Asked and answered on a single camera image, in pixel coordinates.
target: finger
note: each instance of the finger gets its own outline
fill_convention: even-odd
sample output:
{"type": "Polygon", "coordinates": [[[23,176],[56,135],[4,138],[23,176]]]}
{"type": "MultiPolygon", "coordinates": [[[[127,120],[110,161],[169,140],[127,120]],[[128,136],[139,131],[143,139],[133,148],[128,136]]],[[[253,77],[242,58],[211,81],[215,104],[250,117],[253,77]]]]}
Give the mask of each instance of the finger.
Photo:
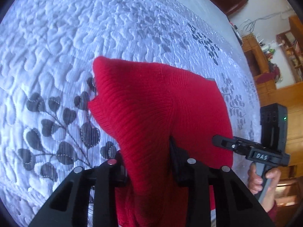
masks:
{"type": "Polygon", "coordinates": [[[259,177],[259,176],[249,177],[248,178],[248,182],[249,183],[255,183],[255,184],[261,185],[263,183],[263,179],[261,177],[259,177]]]}
{"type": "Polygon", "coordinates": [[[250,164],[250,167],[249,167],[249,170],[248,170],[248,175],[253,175],[253,174],[256,174],[256,164],[255,163],[251,163],[250,164]]]}
{"type": "Polygon", "coordinates": [[[276,188],[279,181],[280,181],[280,177],[281,177],[281,171],[278,168],[273,168],[271,170],[269,170],[266,174],[265,174],[266,178],[271,178],[272,181],[270,182],[270,188],[276,188]]]}
{"type": "Polygon", "coordinates": [[[258,194],[258,191],[255,191],[255,190],[250,190],[250,192],[255,195],[255,194],[258,194]]]}
{"type": "Polygon", "coordinates": [[[262,185],[255,184],[255,183],[249,183],[248,188],[249,188],[249,190],[254,190],[254,191],[257,191],[257,192],[259,192],[263,189],[262,185]]]}

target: bed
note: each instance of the bed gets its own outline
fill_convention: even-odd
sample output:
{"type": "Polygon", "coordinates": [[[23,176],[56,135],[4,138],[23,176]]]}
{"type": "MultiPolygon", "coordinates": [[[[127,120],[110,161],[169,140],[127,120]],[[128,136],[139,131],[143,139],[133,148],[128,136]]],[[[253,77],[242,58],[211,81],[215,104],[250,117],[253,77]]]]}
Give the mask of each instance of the bed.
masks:
{"type": "MultiPolygon", "coordinates": [[[[260,140],[246,58],[209,0],[15,0],[0,24],[0,198],[19,226],[29,225],[74,167],[98,166],[119,150],[87,108],[99,55],[214,79],[233,134],[260,140]]],[[[248,166],[234,155],[244,182],[248,166]]]]}

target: red sleeve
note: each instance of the red sleeve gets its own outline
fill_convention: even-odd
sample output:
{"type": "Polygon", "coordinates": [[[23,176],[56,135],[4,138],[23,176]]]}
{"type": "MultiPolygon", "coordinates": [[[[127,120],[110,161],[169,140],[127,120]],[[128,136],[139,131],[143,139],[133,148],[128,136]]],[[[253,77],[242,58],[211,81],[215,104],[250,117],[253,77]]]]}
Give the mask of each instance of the red sleeve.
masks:
{"type": "Polygon", "coordinates": [[[268,215],[272,219],[273,222],[276,221],[277,210],[278,210],[278,206],[277,206],[277,203],[275,202],[275,204],[272,207],[272,209],[270,209],[269,212],[268,212],[268,215]]]}

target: metal screw head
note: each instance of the metal screw head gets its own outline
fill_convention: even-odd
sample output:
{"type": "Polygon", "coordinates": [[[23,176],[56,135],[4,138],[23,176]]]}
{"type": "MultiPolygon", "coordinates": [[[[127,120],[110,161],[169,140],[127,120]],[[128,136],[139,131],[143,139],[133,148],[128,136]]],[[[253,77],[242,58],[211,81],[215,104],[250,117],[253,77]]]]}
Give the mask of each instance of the metal screw head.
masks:
{"type": "Polygon", "coordinates": [[[222,166],[222,171],[227,173],[230,171],[230,168],[228,166],[222,166]]]}
{"type": "Polygon", "coordinates": [[[115,159],[109,159],[109,160],[107,161],[107,163],[108,163],[109,165],[114,165],[114,164],[117,163],[117,161],[116,161],[115,159]]]}
{"type": "Polygon", "coordinates": [[[187,163],[189,163],[189,164],[195,164],[197,161],[194,159],[194,158],[189,158],[188,160],[187,160],[187,163]]]}
{"type": "Polygon", "coordinates": [[[81,166],[77,166],[76,168],[74,168],[74,173],[80,173],[82,172],[83,168],[81,166]]]}

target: red cloth on shelf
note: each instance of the red cloth on shelf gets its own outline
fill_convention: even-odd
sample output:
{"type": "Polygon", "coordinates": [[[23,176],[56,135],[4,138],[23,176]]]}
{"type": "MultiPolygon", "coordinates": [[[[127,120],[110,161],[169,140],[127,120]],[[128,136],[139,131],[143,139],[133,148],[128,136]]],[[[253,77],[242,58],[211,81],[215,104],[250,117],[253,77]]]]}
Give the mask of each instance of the red cloth on shelf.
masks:
{"type": "Polygon", "coordinates": [[[257,84],[261,84],[261,83],[266,83],[267,81],[270,80],[275,80],[276,76],[280,75],[280,69],[279,67],[274,67],[274,71],[273,72],[265,72],[262,73],[260,75],[260,77],[258,77],[258,79],[256,80],[257,84]]]}
{"type": "MultiPolygon", "coordinates": [[[[94,118],[120,145],[130,184],[116,189],[123,227],[184,227],[188,190],[179,188],[169,163],[169,136],[190,156],[213,168],[232,166],[232,152],[212,145],[232,138],[223,97],[214,81],[159,63],[98,57],[94,118]]],[[[210,188],[210,206],[215,208],[210,188]]]]}

